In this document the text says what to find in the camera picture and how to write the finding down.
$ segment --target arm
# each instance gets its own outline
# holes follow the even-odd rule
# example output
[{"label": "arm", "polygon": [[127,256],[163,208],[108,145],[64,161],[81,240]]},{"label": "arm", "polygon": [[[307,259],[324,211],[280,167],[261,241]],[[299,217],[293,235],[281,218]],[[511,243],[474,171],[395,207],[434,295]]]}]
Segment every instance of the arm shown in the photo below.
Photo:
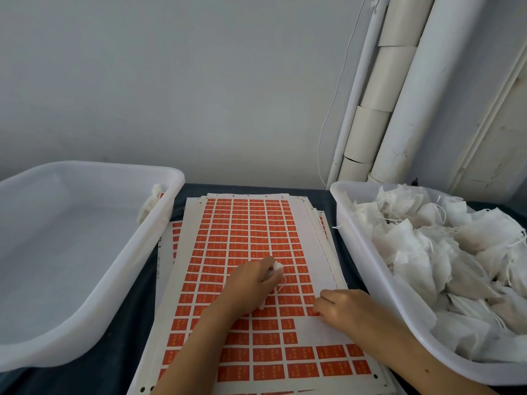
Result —
[{"label": "arm", "polygon": [[152,395],[208,395],[212,392],[221,350],[234,321],[254,311],[282,280],[283,270],[263,280],[274,259],[247,262],[234,269],[220,296],[201,315]]},{"label": "arm", "polygon": [[423,395],[496,395],[488,386],[451,371],[434,358],[406,325],[360,290],[323,290],[320,318],[397,372]]}]

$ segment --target dark tablecloth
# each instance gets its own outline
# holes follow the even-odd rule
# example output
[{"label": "dark tablecloth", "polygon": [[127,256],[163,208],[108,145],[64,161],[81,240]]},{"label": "dark tablecloth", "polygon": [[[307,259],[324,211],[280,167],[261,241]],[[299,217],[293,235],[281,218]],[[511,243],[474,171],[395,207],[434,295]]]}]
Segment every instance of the dark tablecloth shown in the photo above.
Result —
[{"label": "dark tablecloth", "polygon": [[[272,194],[306,196],[313,207],[326,213],[330,226],[336,225],[336,203],[329,191],[293,188],[242,187],[185,184],[175,199],[172,220],[183,218],[187,197],[207,193]],[[471,203],[473,209],[494,207]],[[526,220],[504,209],[525,227]],[[349,288],[363,289],[364,284],[337,230],[331,228],[340,265]],[[52,368],[23,368],[0,374],[0,395],[92,395],[126,394],[141,359],[154,320],[157,247],[154,248],[127,297],[115,314],[101,340],[80,358]],[[413,388],[399,379],[411,395]],[[499,388],[508,393],[512,388]]]}]

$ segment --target forearm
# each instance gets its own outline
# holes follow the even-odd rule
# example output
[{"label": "forearm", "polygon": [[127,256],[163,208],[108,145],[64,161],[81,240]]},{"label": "forearm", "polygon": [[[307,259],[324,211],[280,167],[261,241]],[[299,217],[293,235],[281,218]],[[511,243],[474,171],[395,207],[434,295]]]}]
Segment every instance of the forearm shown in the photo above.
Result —
[{"label": "forearm", "polygon": [[388,361],[388,367],[422,395],[496,395],[488,386],[450,370],[434,358],[416,338],[399,343],[397,353]]},{"label": "forearm", "polygon": [[221,350],[234,320],[220,299],[203,314],[174,361],[155,386],[153,395],[209,395]]}]

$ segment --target cable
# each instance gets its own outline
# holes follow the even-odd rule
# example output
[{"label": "cable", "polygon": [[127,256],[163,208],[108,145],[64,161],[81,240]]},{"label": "cable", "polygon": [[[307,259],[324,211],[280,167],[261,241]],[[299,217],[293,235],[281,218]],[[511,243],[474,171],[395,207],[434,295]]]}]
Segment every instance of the cable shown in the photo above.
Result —
[{"label": "cable", "polygon": [[326,126],[326,122],[327,122],[327,120],[329,118],[329,113],[331,112],[331,109],[333,108],[333,104],[335,103],[335,99],[337,98],[338,87],[340,86],[340,80],[342,79],[342,74],[344,73],[344,69],[346,68],[346,60],[348,59],[349,45],[352,43],[353,35],[355,34],[355,29],[357,28],[357,24],[359,23],[360,13],[363,10],[365,2],[366,2],[366,0],[363,0],[362,4],[360,5],[359,13],[357,15],[357,20],[355,21],[355,25],[353,26],[352,36],[349,38],[348,48],[346,48],[346,56],[344,58],[344,66],[342,66],[342,72],[340,72],[340,76],[338,77],[337,90],[335,91],[335,95],[333,97],[333,101],[331,101],[331,105],[329,106],[329,111],[328,111],[328,114],[326,115],[326,119],[324,119],[324,123],[322,123],[322,127],[320,128],[320,136],[318,137],[318,148],[317,148],[318,177],[320,178],[320,181],[324,185],[324,188],[326,188],[327,185],[324,182],[324,179],[322,179],[322,174],[320,173],[320,143],[322,142],[322,132],[324,131],[324,126]]}]

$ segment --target plastic tub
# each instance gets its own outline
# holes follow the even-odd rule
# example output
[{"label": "plastic tub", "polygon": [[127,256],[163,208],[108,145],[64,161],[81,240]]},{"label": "plastic tub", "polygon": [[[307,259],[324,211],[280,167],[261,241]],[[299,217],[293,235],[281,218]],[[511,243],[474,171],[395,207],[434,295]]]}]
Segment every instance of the plastic tub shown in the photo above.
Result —
[{"label": "plastic tub", "polygon": [[[139,226],[156,183],[165,194]],[[183,183],[177,169],[77,161],[0,182],[0,371],[61,365],[96,344]]]},{"label": "plastic tub", "polygon": [[[380,186],[386,191],[397,187],[395,184],[356,182],[335,182],[330,187],[337,201],[340,236],[370,295],[402,318],[414,336],[435,358],[459,374],[487,385],[527,384],[527,363],[472,362],[440,344],[421,323],[404,289],[399,287],[370,239],[363,234],[350,214],[353,201],[372,202],[377,197]],[[440,195],[445,195],[437,190],[427,190],[432,202],[437,202]]]}]

